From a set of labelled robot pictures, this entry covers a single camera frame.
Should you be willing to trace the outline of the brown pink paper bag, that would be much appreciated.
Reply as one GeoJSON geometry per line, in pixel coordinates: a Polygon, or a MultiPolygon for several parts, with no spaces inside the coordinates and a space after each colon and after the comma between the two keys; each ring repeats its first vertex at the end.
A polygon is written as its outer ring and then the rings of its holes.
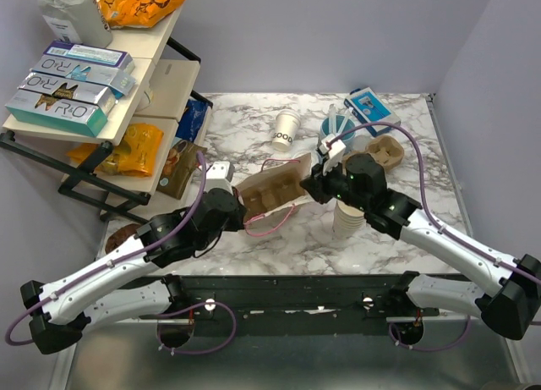
{"type": "Polygon", "coordinates": [[[247,235],[262,238],[287,224],[288,219],[312,197],[300,186],[310,175],[312,154],[302,152],[293,158],[269,158],[260,170],[236,186],[247,213],[247,235]]]}

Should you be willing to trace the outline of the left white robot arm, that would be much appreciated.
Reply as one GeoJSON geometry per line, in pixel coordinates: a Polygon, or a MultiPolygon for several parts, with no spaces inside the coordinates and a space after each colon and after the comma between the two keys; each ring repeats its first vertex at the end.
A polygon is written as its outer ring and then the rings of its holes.
{"type": "Polygon", "coordinates": [[[188,210],[154,216],[115,250],[70,276],[24,284],[21,296],[39,351],[55,354],[85,331],[126,318],[180,317],[189,297],[178,277],[158,271],[205,250],[223,232],[242,230],[247,212],[235,194],[220,188],[198,199],[188,210]]]}

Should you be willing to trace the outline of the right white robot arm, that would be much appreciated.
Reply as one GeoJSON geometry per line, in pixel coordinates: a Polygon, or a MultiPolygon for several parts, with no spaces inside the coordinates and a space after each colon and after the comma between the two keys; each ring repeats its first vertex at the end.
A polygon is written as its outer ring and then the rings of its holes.
{"type": "Polygon", "coordinates": [[[360,210],[367,224],[434,255],[465,280],[414,276],[389,294],[390,308],[405,316],[419,308],[451,310],[483,321],[504,338],[519,340],[540,309],[540,262],[492,250],[445,226],[419,202],[388,187],[370,155],[356,154],[325,171],[312,167],[301,187],[318,203],[336,199],[360,210]]]}

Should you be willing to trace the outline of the white paper coffee cup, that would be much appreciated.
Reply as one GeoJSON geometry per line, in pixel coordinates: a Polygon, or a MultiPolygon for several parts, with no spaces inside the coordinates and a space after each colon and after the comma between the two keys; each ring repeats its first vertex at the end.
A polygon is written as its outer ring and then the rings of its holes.
{"type": "Polygon", "coordinates": [[[282,110],[276,116],[271,146],[277,151],[289,151],[300,128],[301,117],[293,110],[282,110]]]}

